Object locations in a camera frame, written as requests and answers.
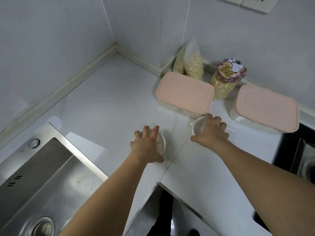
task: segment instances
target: clear plastic bag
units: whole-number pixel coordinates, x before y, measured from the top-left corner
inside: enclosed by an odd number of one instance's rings
[[[203,63],[196,38],[193,38],[185,47],[184,68],[186,75],[194,79],[201,79],[203,75]]]
[[[184,45],[180,51],[177,54],[174,66],[173,66],[173,72],[184,74],[184,54],[185,54],[186,45]]]

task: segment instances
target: floor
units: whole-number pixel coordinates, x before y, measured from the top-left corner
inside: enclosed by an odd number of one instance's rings
[[[125,236],[147,235],[158,217],[162,191],[163,188],[157,186]],[[219,236],[217,232],[175,198],[173,201],[173,218],[170,227],[171,236],[186,236],[193,228],[198,230],[201,236]]]

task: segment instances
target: pink lid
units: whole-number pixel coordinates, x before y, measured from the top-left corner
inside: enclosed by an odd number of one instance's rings
[[[214,93],[211,84],[175,72],[166,73],[156,91],[159,100],[197,114],[209,110]]]
[[[299,107],[288,97],[253,85],[240,88],[236,109],[238,114],[284,132],[299,128]]]

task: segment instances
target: hand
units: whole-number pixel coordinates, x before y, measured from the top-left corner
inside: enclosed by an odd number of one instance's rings
[[[224,147],[226,143],[229,143],[229,134],[224,132],[226,129],[226,123],[221,122],[220,117],[213,118],[212,114],[208,114],[206,125],[200,135],[191,136],[190,140],[195,143],[209,148],[216,152],[219,148]]]
[[[142,163],[152,163],[164,161],[164,158],[157,151],[157,133],[159,126],[155,126],[149,136],[149,126],[143,128],[143,135],[140,136],[139,131],[135,131],[136,140],[130,142],[130,155],[138,158]]]

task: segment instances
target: left hand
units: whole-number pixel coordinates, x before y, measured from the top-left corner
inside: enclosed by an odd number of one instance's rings
[[[143,128],[143,135],[140,136],[139,131],[135,131],[136,140],[130,142],[130,155],[137,157],[142,163],[152,163],[164,161],[164,158],[157,151],[157,133],[159,126],[155,126],[149,136],[149,126]]]

